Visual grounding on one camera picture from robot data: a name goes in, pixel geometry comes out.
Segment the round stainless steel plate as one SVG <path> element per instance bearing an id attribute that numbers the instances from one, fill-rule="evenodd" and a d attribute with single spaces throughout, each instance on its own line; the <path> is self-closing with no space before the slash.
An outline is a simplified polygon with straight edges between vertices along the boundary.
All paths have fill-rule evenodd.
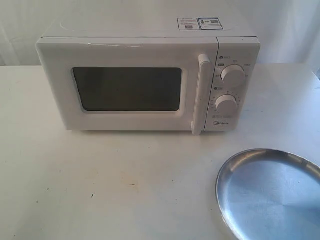
<path id="1" fill-rule="evenodd" d="M 265 148 L 239 152 L 219 170 L 215 195 L 238 240 L 320 237 L 320 168 L 303 157 Z"/>

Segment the lower white control knob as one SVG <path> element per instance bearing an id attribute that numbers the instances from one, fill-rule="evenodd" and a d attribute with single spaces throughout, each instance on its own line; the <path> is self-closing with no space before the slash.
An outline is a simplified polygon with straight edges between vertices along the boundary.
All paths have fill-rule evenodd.
<path id="1" fill-rule="evenodd" d="M 236 98 L 229 94 L 218 97 L 215 106 L 219 113 L 224 114 L 233 114 L 238 109 Z"/>

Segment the white microwave door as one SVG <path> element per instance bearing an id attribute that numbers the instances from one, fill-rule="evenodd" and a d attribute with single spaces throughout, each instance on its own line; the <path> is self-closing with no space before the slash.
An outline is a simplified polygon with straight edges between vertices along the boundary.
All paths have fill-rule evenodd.
<path id="1" fill-rule="evenodd" d="M 68 130 L 205 128 L 215 37 L 42 37 L 36 50 Z"/>

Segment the upper white control knob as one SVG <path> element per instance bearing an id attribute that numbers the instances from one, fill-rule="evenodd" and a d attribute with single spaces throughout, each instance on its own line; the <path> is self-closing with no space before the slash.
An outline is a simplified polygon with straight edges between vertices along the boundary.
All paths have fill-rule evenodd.
<path id="1" fill-rule="evenodd" d="M 221 72 L 223 85 L 228 88 L 241 86 L 246 80 L 243 68 L 237 64 L 229 65 Z"/>

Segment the white control knob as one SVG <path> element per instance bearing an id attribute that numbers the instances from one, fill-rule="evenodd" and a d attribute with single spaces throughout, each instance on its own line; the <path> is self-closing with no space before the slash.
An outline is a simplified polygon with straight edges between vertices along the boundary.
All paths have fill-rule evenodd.
<path id="1" fill-rule="evenodd" d="M 233 114 L 238 109 L 236 98 L 229 94 L 218 97 L 215 106 L 219 113 L 224 114 Z"/>
<path id="2" fill-rule="evenodd" d="M 221 72 L 223 85 L 228 88 L 241 86 L 246 80 L 243 68 L 237 64 L 229 65 Z"/>

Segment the white microwave oven body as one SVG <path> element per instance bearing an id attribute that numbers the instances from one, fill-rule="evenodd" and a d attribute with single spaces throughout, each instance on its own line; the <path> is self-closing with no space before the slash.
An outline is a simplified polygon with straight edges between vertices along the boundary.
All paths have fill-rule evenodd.
<path id="1" fill-rule="evenodd" d="M 173 24 L 166 24 L 160 31 L 152 28 L 143 29 L 132 20 L 124 23 L 124 29 L 105 31 L 99 28 L 96 31 L 76 31 L 72 35 L 63 35 L 62 29 L 53 26 L 43 37 L 48 38 L 182 38 L 182 39 L 208 39 L 216 38 L 219 49 L 213 72 L 212 86 L 210 88 L 207 115 L 204 130 L 202 132 L 225 132 L 236 128 L 244 105 L 249 82 L 255 67 L 260 50 L 257 37 L 250 36 L 243 29 L 231 30 L 179 30 L 178 19 Z M 224 68 L 230 65 L 239 65 L 245 72 L 245 81 L 238 87 L 225 87 L 221 79 Z M 233 114 L 225 114 L 217 111 L 216 100 L 220 96 L 234 96 L 237 102 L 237 110 Z"/>

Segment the blue white label stickers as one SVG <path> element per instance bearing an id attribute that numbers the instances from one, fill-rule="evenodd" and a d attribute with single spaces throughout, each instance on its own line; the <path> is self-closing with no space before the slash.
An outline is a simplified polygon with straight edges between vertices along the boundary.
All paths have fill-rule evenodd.
<path id="1" fill-rule="evenodd" d="M 213 31 L 223 30 L 223 26 L 217 17 L 178 18 L 180 31 Z"/>

